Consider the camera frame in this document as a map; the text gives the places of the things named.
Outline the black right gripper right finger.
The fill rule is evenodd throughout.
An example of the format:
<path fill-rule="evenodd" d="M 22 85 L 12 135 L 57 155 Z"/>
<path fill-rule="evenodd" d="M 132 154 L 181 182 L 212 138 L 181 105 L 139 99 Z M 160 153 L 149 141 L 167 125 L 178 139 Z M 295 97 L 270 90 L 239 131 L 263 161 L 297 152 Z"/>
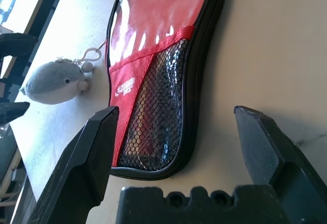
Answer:
<path fill-rule="evenodd" d="M 263 112 L 245 106 L 233 112 L 253 183 L 274 188 L 291 223 L 326 223 L 326 184 L 301 150 Z"/>

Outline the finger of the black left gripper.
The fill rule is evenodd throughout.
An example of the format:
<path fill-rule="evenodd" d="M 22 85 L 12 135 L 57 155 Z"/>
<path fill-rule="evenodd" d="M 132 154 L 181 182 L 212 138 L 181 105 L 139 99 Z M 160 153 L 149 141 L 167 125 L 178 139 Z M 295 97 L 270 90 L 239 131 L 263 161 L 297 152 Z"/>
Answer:
<path fill-rule="evenodd" d="M 1 34 L 1 57 L 12 56 L 19 57 L 29 54 L 33 51 L 38 38 L 23 33 Z"/>
<path fill-rule="evenodd" d="M 13 120 L 23 116 L 30 103 L 17 102 L 17 103 L 1 103 L 0 104 L 0 126 L 4 126 Z"/>

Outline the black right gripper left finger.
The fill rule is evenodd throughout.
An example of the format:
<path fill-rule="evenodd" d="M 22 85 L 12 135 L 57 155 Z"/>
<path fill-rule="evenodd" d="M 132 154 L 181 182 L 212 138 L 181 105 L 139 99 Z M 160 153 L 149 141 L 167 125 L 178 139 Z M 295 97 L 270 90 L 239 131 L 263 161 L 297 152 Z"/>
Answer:
<path fill-rule="evenodd" d="M 28 223 L 86 223 L 104 199 L 118 117 L 118 107 L 108 107 L 87 121 L 64 149 Z"/>

